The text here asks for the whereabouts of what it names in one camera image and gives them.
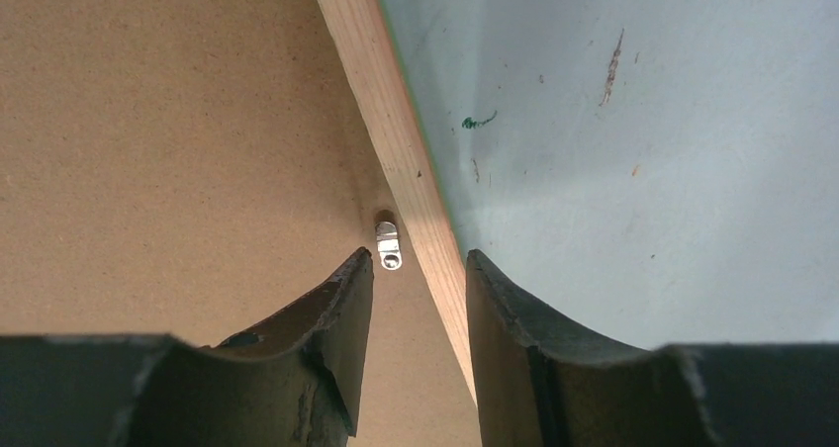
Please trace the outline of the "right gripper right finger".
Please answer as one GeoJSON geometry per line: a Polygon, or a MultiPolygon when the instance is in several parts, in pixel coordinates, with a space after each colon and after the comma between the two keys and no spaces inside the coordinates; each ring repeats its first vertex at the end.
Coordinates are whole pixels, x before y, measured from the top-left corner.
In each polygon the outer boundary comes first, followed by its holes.
{"type": "Polygon", "coordinates": [[[600,334],[482,251],[466,300],[486,446],[834,446],[834,343],[670,344],[600,334]]]}

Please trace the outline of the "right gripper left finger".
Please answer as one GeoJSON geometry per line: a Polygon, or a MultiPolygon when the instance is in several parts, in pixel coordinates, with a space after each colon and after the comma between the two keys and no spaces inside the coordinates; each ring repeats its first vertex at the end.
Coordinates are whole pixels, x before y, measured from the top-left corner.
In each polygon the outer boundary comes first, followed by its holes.
{"type": "Polygon", "coordinates": [[[343,446],[355,436],[373,261],[217,346],[169,334],[1,340],[5,446],[343,446]]]}

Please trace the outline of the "brown backing board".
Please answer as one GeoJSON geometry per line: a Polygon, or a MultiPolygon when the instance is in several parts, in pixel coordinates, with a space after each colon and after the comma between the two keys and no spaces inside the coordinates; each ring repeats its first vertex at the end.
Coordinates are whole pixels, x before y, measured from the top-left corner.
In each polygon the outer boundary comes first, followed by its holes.
{"type": "Polygon", "coordinates": [[[217,346],[373,261],[347,446],[477,446],[477,410],[317,0],[1,0],[1,340],[217,346]]]}

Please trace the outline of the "wooden picture frame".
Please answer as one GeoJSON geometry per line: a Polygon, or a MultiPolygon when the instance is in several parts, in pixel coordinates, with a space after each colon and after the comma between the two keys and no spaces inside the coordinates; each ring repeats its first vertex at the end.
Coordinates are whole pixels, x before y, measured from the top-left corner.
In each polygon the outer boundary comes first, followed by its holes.
{"type": "Polygon", "coordinates": [[[380,0],[317,0],[471,395],[466,273],[380,0]]]}

